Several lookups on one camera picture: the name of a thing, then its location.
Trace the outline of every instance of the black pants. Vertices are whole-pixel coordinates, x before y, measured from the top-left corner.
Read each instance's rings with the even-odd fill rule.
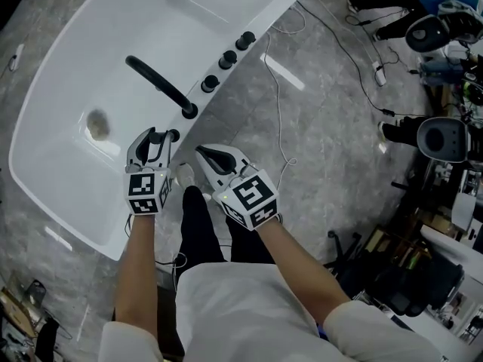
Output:
[[[405,117],[400,126],[393,126],[392,124],[383,124],[383,133],[385,138],[389,141],[397,143],[405,143],[417,148],[417,131],[421,124],[428,118]]]
[[[381,39],[404,38],[411,24],[428,15],[420,0],[355,0],[358,9],[401,7],[410,12],[403,18],[377,30]]]
[[[195,186],[190,186],[184,192],[183,213],[180,252],[186,255],[187,263],[177,269],[177,277],[195,265],[225,261],[205,199]],[[256,231],[248,231],[229,217],[226,218],[226,224],[232,236],[232,262],[275,264]],[[184,262],[184,256],[179,255],[176,264],[182,265]]]

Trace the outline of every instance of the white sleeve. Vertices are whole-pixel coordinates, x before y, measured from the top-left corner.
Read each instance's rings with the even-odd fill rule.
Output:
[[[375,307],[348,302],[324,322],[329,341],[360,362],[439,362],[441,354],[425,338],[392,322]]]
[[[138,327],[120,322],[104,325],[98,362],[159,362],[163,360],[158,341]]]

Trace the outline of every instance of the faucet spout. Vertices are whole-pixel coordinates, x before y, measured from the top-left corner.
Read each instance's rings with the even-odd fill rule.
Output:
[[[175,86],[159,75],[154,69],[145,64],[142,60],[132,55],[126,58],[126,64],[140,74],[147,81],[154,84],[157,90],[162,91],[173,100],[182,110],[183,117],[194,119],[198,115],[198,107],[191,103]]]

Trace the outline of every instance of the gray marble floor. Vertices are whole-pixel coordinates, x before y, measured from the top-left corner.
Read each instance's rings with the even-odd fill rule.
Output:
[[[45,284],[49,291],[46,306],[73,337],[59,338],[60,351],[70,360],[95,360],[100,331],[112,312],[117,263],[77,241],[33,204],[9,174],[8,150],[23,98],[42,58],[83,1],[23,0],[0,32],[1,66],[19,43],[26,45],[20,69],[6,72],[0,80],[0,271],[8,276],[15,269],[26,283],[38,278]],[[362,80],[377,106],[403,113],[425,111],[423,90],[402,64],[388,65],[389,82],[377,88],[371,61],[353,35],[316,0],[301,1],[340,36],[361,66]],[[343,22],[346,0],[323,1]],[[367,12],[362,17],[388,12]],[[269,30],[269,55],[304,84],[300,90],[276,74],[281,88],[281,143],[287,156],[298,160],[297,166],[285,172],[281,205],[285,225],[295,238],[317,259],[328,261],[334,256],[328,229],[339,232],[347,243],[353,231],[368,235],[375,224],[391,216],[401,193],[390,182],[404,179],[414,150],[397,145],[389,146],[386,154],[379,150],[377,122],[385,117],[368,104],[354,66],[332,34],[305,16],[306,29],[296,35]],[[299,15],[288,11],[275,25],[294,31],[301,24]],[[352,29],[375,59],[367,36],[358,27]],[[206,184],[193,155],[200,143],[236,146],[278,181],[284,161],[278,149],[275,83],[260,59],[267,42],[265,35],[254,45],[174,157],[175,163],[193,164],[202,187]],[[388,45],[377,45],[385,61],[395,57]],[[414,65],[415,56],[403,41],[390,45],[407,64]],[[177,252],[181,239],[180,190],[175,188],[171,197],[170,212],[157,221],[156,255],[164,262]],[[228,242],[223,216],[213,204],[210,209],[220,241]],[[66,239],[72,251],[47,235],[45,227]]]

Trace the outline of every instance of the white shirt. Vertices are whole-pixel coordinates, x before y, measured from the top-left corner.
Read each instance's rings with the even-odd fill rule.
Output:
[[[348,302],[324,322],[330,340],[290,291],[275,265],[235,262],[197,265],[177,291],[177,331],[185,362],[439,362],[423,337],[395,325],[363,302]],[[111,322],[100,362],[162,360],[148,332]]]

